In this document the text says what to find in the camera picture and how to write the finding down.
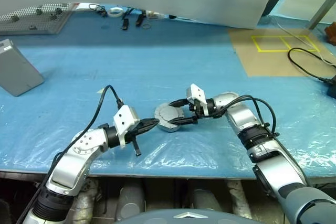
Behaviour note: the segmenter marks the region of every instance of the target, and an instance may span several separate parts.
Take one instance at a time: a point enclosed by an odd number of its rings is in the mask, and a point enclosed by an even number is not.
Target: gray box
[[[0,86],[14,96],[40,85],[42,75],[9,39],[0,41]]]

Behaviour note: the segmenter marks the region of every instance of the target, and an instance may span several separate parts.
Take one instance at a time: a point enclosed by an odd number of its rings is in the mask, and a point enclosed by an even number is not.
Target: brown cardboard
[[[306,76],[287,58],[292,47],[311,50],[314,54],[336,63],[336,57],[306,29],[287,29],[313,47],[308,47],[285,31],[274,29],[229,29],[231,42],[248,76]],[[292,59],[311,73],[322,77],[333,77],[336,69],[302,51],[292,51]]]

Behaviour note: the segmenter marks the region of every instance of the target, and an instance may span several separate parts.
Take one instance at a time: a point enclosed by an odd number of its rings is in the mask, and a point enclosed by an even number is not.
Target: round metal disc
[[[163,103],[155,109],[154,117],[159,119],[159,128],[164,131],[174,132],[177,131],[181,126],[171,124],[168,121],[174,118],[183,118],[184,113],[181,108],[175,108],[168,105],[169,103]]]

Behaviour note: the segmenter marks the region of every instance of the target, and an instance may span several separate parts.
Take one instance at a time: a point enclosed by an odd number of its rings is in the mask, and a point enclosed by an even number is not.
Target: orange object
[[[328,35],[328,42],[336,46],[336,22],[326,27],[324,31]]]

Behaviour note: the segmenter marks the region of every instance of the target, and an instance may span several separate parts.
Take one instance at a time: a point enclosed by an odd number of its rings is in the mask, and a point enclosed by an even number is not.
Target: robotic arm
[[[170,106],[189,105],[195,112],[191,118],[175,118],[170,123],[183,125],[197,123],[198,119],[226,116],[232,129],[255,164],[253,171],[264,191],[280,202],[292,224],[334,223],[336,201],[324,192],[308,187],[306,176],[287,149],[277,140],[279,134],[270,131],[268,123],[259,121],[244,105],[242,96],[229,92],[205,99],[204,91],[192,84],[187,98],[174,101]]]
[[[149,131],[159,122],[157,119],[140,120],[134,108],[127,105],[122,105],[113,119],[114,126],[103,124],[97,129],[89,129],[79,139],[81,132],[75,135],[72,141],[76,142],[58,161],[24,224],[64,223],[92,162],[108,148],[124,147],[131,142],[136,155],[141,155],[136,136]]]

